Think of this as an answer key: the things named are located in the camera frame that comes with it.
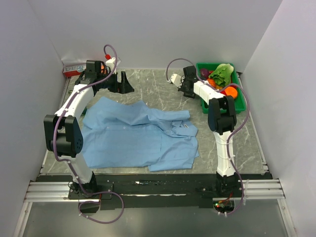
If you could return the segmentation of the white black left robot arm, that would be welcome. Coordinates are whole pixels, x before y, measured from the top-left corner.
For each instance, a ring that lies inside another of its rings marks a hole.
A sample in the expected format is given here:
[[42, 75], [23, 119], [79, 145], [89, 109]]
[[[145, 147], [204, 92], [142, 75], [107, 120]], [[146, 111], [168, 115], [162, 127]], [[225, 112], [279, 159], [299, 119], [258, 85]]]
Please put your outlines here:
[[117, 62], [115, 57], [108, 58], [106, 62], [88, 60], [70, 97], [55, 114], [46, 115], [43, 121], [47, 149], [54, 153], [58, 162], [68, 165], [73, 177], [71, 189], [86, 198], [95, 197], [98, 187], [95, 175], [81, 153], [84, 141], [79, 118], [100, 89], [120, 94], [134, 92], [125, 72], [121, 73], [118, 81]]

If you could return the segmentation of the light blue shirt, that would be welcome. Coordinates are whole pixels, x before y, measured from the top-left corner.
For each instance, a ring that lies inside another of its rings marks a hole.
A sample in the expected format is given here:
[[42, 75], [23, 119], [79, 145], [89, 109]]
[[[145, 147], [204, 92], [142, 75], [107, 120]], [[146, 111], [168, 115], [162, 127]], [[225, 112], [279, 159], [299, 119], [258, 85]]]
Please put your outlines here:
[[124, 105], [102, 97], [83, 119], [83, 157], [90, 168], [191, 169], [199, 156], [190, 113]]

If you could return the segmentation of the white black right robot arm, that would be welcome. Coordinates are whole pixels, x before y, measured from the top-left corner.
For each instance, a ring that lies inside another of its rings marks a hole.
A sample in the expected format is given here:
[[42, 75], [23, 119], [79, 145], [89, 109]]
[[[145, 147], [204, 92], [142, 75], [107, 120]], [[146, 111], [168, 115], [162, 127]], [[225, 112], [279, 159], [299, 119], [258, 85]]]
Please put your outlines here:
[[237, 124], [235, 102], [232, 96], [225, 96], [199, 80], [194, 66], [183, 68], [184, 75], [172, 82], [184, 96], [199, 96], [208, 105], [208, 126], [216, 141], [218, 165], [215, 190], [222, 197], [228, 196], [237, 187], [238, 176], [234, 168], [233, 143], [230, 138]]

